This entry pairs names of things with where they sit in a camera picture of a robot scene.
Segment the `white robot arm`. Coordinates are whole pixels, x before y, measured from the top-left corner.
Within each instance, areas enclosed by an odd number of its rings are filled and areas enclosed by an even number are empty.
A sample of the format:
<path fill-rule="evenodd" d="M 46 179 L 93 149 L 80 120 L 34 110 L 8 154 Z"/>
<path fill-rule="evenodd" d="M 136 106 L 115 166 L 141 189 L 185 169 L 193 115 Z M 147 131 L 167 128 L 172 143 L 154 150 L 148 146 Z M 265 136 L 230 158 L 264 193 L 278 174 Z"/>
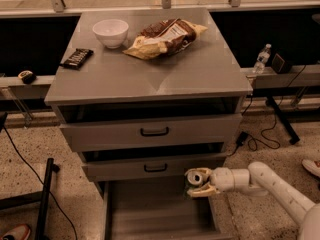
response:
<path fill-rule="evenodd" d="M 185 172 L 185 179 L 191 198 L 232 191 L 251 196 L 270 193 L 299 226 L 297 240 L 320 240 L 320 204 L 291 186 L 265 163 L 252 162 L 247 169 L 191 168 Z"/>

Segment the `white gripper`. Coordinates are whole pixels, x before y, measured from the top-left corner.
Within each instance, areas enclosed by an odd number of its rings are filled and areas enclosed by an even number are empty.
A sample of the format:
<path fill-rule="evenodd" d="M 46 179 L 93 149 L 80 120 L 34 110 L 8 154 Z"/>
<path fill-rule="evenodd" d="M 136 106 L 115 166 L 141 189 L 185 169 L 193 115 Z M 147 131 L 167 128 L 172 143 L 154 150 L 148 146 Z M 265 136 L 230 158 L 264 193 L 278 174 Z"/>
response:
<path fill-rule="evenodd" d="M 187 194 L 191 198 L 210 197 L 220 192 L 231 191 L 234 188 L 233 174 L 230 169 L 224 167 L 218 167 L 213 171 L 204 167 L 192 168 L 185 173 L 185 176 L 189 182 L 205 182 L 210 177 L 210 182 L 213 185 L 189 189 Z"/>

